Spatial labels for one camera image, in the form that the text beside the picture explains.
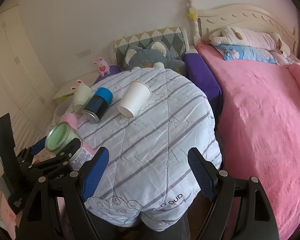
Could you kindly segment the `blue cartoon pillow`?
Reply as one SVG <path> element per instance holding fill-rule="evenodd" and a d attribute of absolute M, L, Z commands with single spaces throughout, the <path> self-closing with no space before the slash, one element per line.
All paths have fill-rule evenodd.
<path fill-rule="evenodd" d="M 252 60 L 265 63 L 277 63 L 273 55 L 265 49 L 227 44 L 213 47 L 221 53 L 225 61 Z"/>

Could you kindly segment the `yellow star ornament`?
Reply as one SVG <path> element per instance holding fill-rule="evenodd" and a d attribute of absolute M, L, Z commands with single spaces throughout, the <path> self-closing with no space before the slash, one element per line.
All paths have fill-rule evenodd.
<path fill-rule="evenodd" d="M 189 17 L 189 19 L 194 20 L 196 18 L 196 14 L 195 13 L 189 13 L 188 17 Z"/>

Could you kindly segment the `purple bolster cushion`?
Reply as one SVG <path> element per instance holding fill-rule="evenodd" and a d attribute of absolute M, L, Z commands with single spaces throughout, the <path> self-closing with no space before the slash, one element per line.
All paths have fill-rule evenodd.
<path fill-rule="evenodd" d="M 200 88 L 207 96 L 213 109 L 222 107 L 222 91 L 211 70 L 198 53 L 186 53 L 182 59 L 185 62 L 189 80 Z"/>

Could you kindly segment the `grey cat plush pillow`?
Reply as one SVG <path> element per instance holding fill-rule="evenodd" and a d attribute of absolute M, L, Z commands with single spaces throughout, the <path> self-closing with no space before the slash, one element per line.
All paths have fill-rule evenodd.
<path fill-rule="evenodd" d="M 131 70 L 134 67 L 165 68 L 188 76 L 185 62 L 173 59 L 168 48 L 161 41 L 154 41 L 147 48 L 130 46 L 123 59 L 122 69 Z"/>

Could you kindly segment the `pink bunny plush back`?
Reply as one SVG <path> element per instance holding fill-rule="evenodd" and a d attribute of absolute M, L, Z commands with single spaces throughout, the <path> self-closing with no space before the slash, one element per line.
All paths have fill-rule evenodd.
<path fill-rule="evenodd" d="M 94 62 L 94 65 L 100 76 L 105 76 L 110 73 L 110 66 L 103 58 L 99 57 L 98 60 Z"/>

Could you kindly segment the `blue and black can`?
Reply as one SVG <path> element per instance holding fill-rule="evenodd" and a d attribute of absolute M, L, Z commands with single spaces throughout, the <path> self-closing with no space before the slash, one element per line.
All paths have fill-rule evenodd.
<path fill-rule="evenodd" d="M 112 99 L 112 92 L 107 88 L 100 87 L 82 110 L 82 115 L 92 124 L 100 122 Z"/>

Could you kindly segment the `white dog plush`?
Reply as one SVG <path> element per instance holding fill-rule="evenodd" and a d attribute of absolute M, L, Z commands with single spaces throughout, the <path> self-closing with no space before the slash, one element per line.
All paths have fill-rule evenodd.
<path fill-rule="evenodd" d="M 267 51 L 274 50 L 284 58 L 291 55 L 288 44 L 276 32 L 264 33 L 227 25 L 210 34 L 209 40 L 214 46 L 221 44 L 249 46 Z"/>

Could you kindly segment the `pink bunny plush front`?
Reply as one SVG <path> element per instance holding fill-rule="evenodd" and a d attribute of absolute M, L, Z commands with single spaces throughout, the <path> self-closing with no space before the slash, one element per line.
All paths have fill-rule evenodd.
<path fill-rule="evenodd" d="M 74 91 L 79 85 L 82 85 L 82 84 L 84 84 L 84 82 L 82 80 L 76 80 L 71 83 L 70 90 Z"/>

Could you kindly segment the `folded pink quilt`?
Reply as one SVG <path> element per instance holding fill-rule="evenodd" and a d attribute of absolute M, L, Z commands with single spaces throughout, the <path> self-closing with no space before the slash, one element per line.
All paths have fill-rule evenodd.
<path fill-rule="evenodd" d="M 49 153 L 46 150 L 43 150 L 42 152 L 34 156 L 32 163 L 37 164 L 41 161 L 51 159 L 54 156 L 55 155 L 53 153 Z M 20 224 L 22 214 L 20 213 L 16 215 L 12 211 L 3 193 L 1 195 L 0 217 L 4 224 L 5 230 L 8 232 L 11 239 L 15 239 L 16 238 L 15 230 Z"/>

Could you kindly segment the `pink bunny plush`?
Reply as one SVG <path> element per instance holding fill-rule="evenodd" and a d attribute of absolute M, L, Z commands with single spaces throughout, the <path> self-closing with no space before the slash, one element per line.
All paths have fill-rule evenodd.
<path fill-rule="evenodd" d="M 105 76 L 110 73 L 110 66 L 103 58 L 99 57 L 98 60 L 94 62 L 94 65 L 100 76 Z"/>
<path fill-rule="evenodd" d="M 82 80 L 76 80 L 71 83 L 70 90 L 74 91 L 79 85 L 82 85 L 82 84 L 84 84 L 84 82 Z"/>

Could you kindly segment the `white paper cup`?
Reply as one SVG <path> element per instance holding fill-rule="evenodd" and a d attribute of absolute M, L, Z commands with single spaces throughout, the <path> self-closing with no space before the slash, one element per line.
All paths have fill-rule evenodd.
<path fill-rule="evenodd" d="M 118 111 L 128 118 L 135 117 L 151 96 L 150 88 L 143 82 L 132 81 L 117 106 Z"/>

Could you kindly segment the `pale green cup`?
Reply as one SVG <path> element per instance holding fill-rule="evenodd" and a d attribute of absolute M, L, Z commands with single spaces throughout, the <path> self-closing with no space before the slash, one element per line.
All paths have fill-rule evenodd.
<path fill-rule="evenodd" d="M 72 107 L 76 113 L 81 113 L 82 109 L 91 98 L 91 88 L 84 83 L 76 86 L 74 97 L 72 100 Z"/>

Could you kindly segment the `small pink cup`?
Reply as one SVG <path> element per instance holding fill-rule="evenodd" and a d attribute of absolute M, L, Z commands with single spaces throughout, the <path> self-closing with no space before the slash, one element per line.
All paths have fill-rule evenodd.
<path fill-rule="evenodd" d="M 59 122 L 66 122 L 72 129 L 78 131 L 78 118 L 74 113 L 65 113 L 60 117 Z"/>

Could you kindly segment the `diamond pattern quilted headboard cover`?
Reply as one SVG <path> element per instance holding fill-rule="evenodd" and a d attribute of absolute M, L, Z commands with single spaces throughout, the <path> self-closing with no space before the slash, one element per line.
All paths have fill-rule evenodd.
<path fill-rule="evenodd" d="M 121 68 L 123 67 L 126 52 L 131 46 L 138 46 L 145 49 L 155 41 L 163 42 L 170 52 L 171 57 L 178 60 L 182 60 L 185 52 L 190 49 L 184 27 L 167 27 L 144 31 L 114 41 L 114 59 L 117 65 Z"/>

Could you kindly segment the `cream wooden bed headboard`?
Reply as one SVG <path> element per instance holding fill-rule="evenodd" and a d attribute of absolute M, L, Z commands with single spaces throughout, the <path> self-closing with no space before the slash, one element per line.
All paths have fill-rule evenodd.
<path fill-rule="evenodd" d="M 281 35 L 295 56 L 300 56 L 297 28 L 288 29 L 282 20 L 264 9 L 245 3 L 229 4 L 213 9 L 197 9 L 193 0 L 186 1 L 188 13 L 196 14 L 196 18 L 190 20 L 194 44 L 207 41 L 211 33 L 226 25 L 234 25 L 265 33 L 274 31 Z"/>

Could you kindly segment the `pink fleece blanket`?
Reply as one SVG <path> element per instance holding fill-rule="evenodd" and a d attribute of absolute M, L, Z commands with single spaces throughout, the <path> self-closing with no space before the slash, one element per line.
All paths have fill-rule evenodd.
<path fill-rule="evenodd" d="M 213 46 L 196 48 L 223 94 L 225 169 L 260 179 L 279 236 L 288 239 L 300 225 L 300 64 L 225 61 Z"/>

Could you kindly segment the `cream wardrobe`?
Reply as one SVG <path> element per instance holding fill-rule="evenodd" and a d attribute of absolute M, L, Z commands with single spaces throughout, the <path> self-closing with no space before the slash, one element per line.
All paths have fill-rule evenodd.
<path fill-rule="evenodd" d="M 0 117 L 10 114 L 16 152 L 43 137 L 56 109 L 56 92 L 26 35 L 18 7 L 0 13 Z"/>

